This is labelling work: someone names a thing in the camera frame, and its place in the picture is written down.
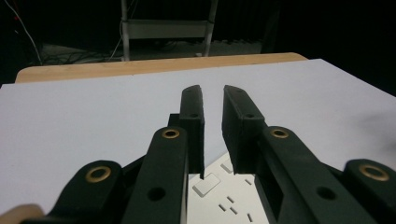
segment white table surface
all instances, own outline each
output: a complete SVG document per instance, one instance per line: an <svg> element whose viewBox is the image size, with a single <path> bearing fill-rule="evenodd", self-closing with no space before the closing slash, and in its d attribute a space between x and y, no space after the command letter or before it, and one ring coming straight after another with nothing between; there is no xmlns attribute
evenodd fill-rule
<svg viewBox="0 0 396 224"><path fill-rule="evenodd" d="M0 90L0 214L20 203L48 212L68 180L97 160L144 155L178 113L181 91L204 94L205 164L226 152L224 85L244 89L268 125L295 131L338 169L371 159L396 170L396 99L322 61L4 85Z"/></svg>

